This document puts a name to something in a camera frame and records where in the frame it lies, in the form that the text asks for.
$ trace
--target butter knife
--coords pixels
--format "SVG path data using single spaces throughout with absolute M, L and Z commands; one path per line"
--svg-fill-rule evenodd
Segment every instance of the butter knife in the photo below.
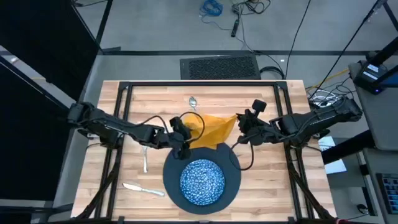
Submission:
M 136 185 L 132 185 L 132 184 L 126 184 L 123 183 L 123 186 L 127 189 L 130 190 L 136 190 L 136 191 L 143 191 L 143 192 L 148 192 L 148 193 L 152 193 L 152 194 L 156 194 L 159 196 L 164 197 L 164 192 L 158 191 L 158 190 L 148 190 L 148 189 L 143 189 L 142 187 L 136 186 Z

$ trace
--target floor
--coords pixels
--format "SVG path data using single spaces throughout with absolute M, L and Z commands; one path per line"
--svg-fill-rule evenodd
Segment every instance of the floor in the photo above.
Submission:
M 220 17 L 204 17 L 204 21 L 215 21 L 223 28 L 230 29 L 236 16 L 231 12 L 231 0 L 218 0 L 224 5 Z M 83 4 L 95 0 L 79 0 Z M 375 0 L 316 0 L 308 8 L 295 42 L 294 50 L 343 50 L 359 24 L 368 13 Z M 244 36 L 248 46 L 256 50 L 290 50 L 300 23 L 307 0 L 272 1 L 265 13 L 243 17 Z M 398 16 L 398 1 L 388 1 L 392 11 Z M 230 31 L 220 30 L 214 24 L 201 22 L 199 8 L 203 1 L 185 0 L 114 0 L 109 14 L 101 47 L 121 47 L 122 50 L 241 50 L 242 43 L 230 37 Z M 96 36 L 106 2 L 79 7 L 78 12 Z M 380 50 L 398 34 L 386 11 L 381 8 L 365 23 L 348 50 Z M 239 26 L 238 37 L 242 39 Z M 86 87 L 85 100 L 97 103 L 103 80 L 179 80 L 181 58 L 204 57 L 182 56 L 116 56 L 100 55 L 91 71 Z M 285 70 L 286 55 L 271 55 Z M 328 73 L 337 56 L 294 55 L 290 57 L 288 79 L 303 80 L 305 86 L 320 82 Z M 349 63 L 363 60 L 363 56 L 343 56 L 331 74 L 347 68 Z M 275 65 L 266 56 L 257 56 L 259 67 Z M 398 56 L 385 63 L 387 67 L 398 63 Z M 327 84 L 343 81 L 348 74 L 332 79 Z M 278 79 L 273 73 L 263 73 L 262 79 Z M 46 86 L 43 80 L 37 80 Z M 346 86 L 354 89 L 351 80 Z M 350 138 L 368 128 L 364 118 L 355 124 L 340 123 L 330 128 L 331 135 Z M 76 137 L 72 146 L 84 147 L 86 140 Z M 65 162 L 60 181 L 60 189 L 55 204 L 71 203 L 80 176 L 79 168 L 68 164 L 75 160 L 82 162 L 82 154 L 76 149 L 70 151 Z M 362 202 L 363 196 L 353 189 L 332 189 L 336 210 L 341 218 L 360 215 L 355 203 Z M 374 222 L 373 217 L 362 217 L 362 222 Z

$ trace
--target yellow cloth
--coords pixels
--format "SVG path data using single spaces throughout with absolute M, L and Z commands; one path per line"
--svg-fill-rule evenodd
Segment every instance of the yellow cloth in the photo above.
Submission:
M 201 115 L 205 121 L 205 132 L 200 139 L 193 141 L 190 149 L 208 147 L 217 149 L 217 144 L 225 142 L 236 121 L 236 115 L 229 118 L 217 118 L 210 115 Z M 194 115 L 188 114 L 185 117 L 184 125 L 191 129 L 192 138 L 197 138 L 202 132 L 202 121 Z

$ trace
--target blue speckled bowl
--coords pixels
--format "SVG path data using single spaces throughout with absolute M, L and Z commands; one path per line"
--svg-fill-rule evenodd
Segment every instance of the blue speckled bowl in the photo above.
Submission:
M 210 205 L 224 192 L 225 178 L 220 167 L 207 159 L 189 163 L 180 176 L 184 197 L 195 205 Z

